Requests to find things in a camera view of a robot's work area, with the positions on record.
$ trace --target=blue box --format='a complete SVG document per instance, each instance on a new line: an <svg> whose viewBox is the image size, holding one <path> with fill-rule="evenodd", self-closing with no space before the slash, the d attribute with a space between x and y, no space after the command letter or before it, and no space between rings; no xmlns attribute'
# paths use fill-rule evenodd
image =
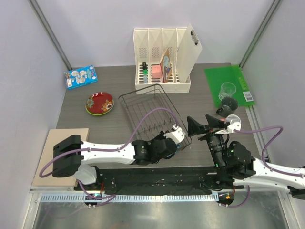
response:
<svg viewBox="0 0 305 229"><path fill-rule="evenodd" d="M65 72L64 76L69 90L98 81L93 65Z"/></svg>

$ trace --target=white cable tray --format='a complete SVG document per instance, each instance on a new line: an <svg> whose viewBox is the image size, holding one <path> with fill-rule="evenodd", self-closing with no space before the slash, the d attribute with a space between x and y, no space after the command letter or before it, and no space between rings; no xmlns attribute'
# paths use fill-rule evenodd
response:
<svg viewBox="0 0 305 229"><path fill-rule="evenodd" d="M40 202L84 202L85 193L44 193ZM86 200L86 202L104 202L106 200ZM195 196L127 196L118 195L112 202L198 202L218 201L218 193Z"/></svg>

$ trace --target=decorative plate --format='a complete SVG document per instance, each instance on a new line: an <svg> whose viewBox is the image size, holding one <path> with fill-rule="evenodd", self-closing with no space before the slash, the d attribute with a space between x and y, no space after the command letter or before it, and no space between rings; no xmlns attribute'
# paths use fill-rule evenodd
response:
<svg viewBox="0 0 305 229"><path fill-rule="evenodd" d="M106 92L92 94L86 102L86 110L91 115L104 115L113 108L113 97Z"/></svg>

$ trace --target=barcode sticker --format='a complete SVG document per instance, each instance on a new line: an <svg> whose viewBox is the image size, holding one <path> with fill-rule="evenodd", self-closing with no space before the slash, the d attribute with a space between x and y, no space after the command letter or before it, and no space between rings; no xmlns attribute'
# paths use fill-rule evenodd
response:
<svg viewBox="0 0 305 229"><path fill-rule="evenodd" d="M250 92L243 92L244 93L244 98L246 99L247 102L253 102L253 97Z"/></svg>

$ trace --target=book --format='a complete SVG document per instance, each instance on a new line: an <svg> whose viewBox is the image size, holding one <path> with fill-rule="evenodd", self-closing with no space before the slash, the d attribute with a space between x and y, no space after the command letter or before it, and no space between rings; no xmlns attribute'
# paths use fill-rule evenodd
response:
<svg viewBox="0 0 305 229"><path fill-rule="evenodd" d="M162 54L160 66L163 75L163 82L167 83L173 73L168 48L166 48Z"/></svg>

